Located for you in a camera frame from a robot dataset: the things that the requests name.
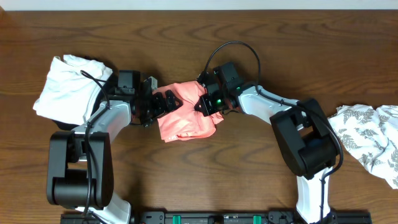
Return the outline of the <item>pink shirt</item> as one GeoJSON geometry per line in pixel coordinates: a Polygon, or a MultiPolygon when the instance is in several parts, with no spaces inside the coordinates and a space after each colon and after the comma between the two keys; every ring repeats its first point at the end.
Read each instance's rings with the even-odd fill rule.
{"type": "Polygon", "coordinates": [[[216,125],[223,121],[221,113],[210,116],[195,110],[200,97],[206,93],[205,89],[196,81],[173,83],[159,87],[156,93],[163,95],[167,90],[180,100],[182,106],[158,119],[161,139],[165,142],[176,140],[207,138],[215,133],[216,125]]]}

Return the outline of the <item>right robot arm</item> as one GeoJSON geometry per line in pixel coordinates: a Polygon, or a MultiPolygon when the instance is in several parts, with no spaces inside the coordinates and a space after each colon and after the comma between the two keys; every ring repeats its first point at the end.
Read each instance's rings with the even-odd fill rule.
{"type": "Polygon", "coordinates": [[[205,89],[195,110],[210,116],[224,110],[253,115],[272,126],[280,153],[297,177],[296,212],[303,223],[334,223],[328,181],[343,163],[343,149],[317,100],[292,100],[245,82],[228,62],[197,82],[205,89]]]}

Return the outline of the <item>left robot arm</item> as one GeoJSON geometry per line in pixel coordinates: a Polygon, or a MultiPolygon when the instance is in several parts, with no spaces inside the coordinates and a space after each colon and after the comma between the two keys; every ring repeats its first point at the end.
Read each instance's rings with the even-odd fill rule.
{"type": "Polygon", "coordinates": [[[156,93],[153,77],[141,80],[134,70],[122,70],[114,91],[88,72],[104,95],[98,110],[82,125],[52,134],[47,171],[47,200],[71,209],[61,223],[134,223],[129,202],[114,192],[111,143],[138,116],[141,126],[179,109],[183,102],[167,90],[156,93]]]}

